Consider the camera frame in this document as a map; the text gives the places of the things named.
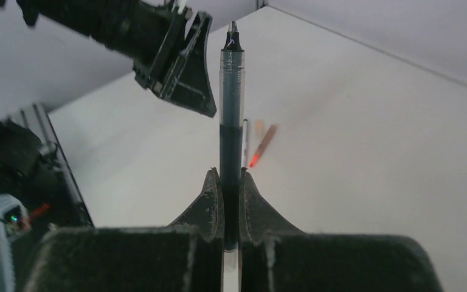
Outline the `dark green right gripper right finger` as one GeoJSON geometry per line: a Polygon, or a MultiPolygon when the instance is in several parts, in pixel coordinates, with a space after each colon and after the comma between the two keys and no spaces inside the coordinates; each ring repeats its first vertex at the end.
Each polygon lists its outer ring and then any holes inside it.
{"type": "Polygon", "coordinates": [[[421,245],[403,235],[312,234],[290,223],[241,172],[241,291],[441,291],[421,245]]]}

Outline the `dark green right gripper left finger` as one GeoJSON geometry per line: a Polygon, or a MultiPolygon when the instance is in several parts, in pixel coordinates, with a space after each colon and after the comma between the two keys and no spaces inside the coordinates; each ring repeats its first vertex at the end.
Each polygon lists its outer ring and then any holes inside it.
{"type": "Polygon", "coordinates": [[[58,228],[22,274],[23,291],[221,291],[224,207],[216,169],[169,225],[58,228]]]}

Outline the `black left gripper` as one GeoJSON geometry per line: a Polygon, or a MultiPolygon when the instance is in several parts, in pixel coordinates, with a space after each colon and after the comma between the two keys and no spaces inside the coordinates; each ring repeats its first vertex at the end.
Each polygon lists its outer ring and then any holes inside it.
{"type": "Polygon", "coordinates": [[[193,15],[186,1],[131,4],[142,45],[133,63],[135,81],[160,99],[214,117],[216,104],[207,71],[212,16],[198,12],[184,37],[185,25],[193,15]]]}

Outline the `black pen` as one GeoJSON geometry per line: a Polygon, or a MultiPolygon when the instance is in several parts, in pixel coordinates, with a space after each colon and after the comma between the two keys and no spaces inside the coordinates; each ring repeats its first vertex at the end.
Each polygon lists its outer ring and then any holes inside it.
{"type": "Polygon", "coordinates": [[[220,52],[220,183],[224,199],[224,251],[238,247],[238,196],[244,119],[244,49],[231,21],[220,52]]]}

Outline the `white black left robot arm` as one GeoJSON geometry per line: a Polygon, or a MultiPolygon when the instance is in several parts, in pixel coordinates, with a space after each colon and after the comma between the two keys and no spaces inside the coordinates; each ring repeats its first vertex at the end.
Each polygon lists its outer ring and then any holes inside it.
{"type": "MultiPolygon", "coordinates": [[[[168,1],[19,1],[25,23],[55,21],[133,60],[157,98],[213,117],[212,16],[168,1]]],[[[96,229],[48,117],[0,120],[2,263],[11,291],[221,291],[223,207],[216,170],[166,228],[96,229]]]]}

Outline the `white green-tipped pen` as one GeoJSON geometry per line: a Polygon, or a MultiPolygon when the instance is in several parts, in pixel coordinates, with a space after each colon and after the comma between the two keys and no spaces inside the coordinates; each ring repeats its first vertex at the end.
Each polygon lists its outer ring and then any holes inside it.
{"type": "Polygon", "coordinates": [[[248,159],[248,146],[249,146],[249,120],[243,120],[243,132],[242,132],[242,145],[241,145],[241,166],[242,168],[247,167],[248,159]]]}

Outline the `orange pen with cap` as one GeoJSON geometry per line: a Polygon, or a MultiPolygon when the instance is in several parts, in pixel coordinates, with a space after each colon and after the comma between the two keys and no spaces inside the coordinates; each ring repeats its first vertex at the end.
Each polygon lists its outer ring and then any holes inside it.
{"type": "Polygon", "coordinates": [[[263,139],[261,140],[259,146],[254,152],[254,155],[249,163],[249,168],[254,167],[257,162],[261,159],[263,156],[265,150],[267,149],[269,143],[272,141],[276,131],[277,131],[277,124],[272,124],[269,129],[267,130],[266,134],[264,135],[263,139]]]}

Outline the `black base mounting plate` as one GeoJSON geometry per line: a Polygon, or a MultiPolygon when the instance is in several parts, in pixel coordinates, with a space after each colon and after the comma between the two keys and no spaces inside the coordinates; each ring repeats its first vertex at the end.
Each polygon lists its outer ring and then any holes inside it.
{"type": "Polygon", "coordinates": [[[11,119],[0,120],[0,195],[5,194],[18,203],[0,219],[11,247],[16,290],[44,235],[93,223],[58,142],[43,142],[11,119]]]}

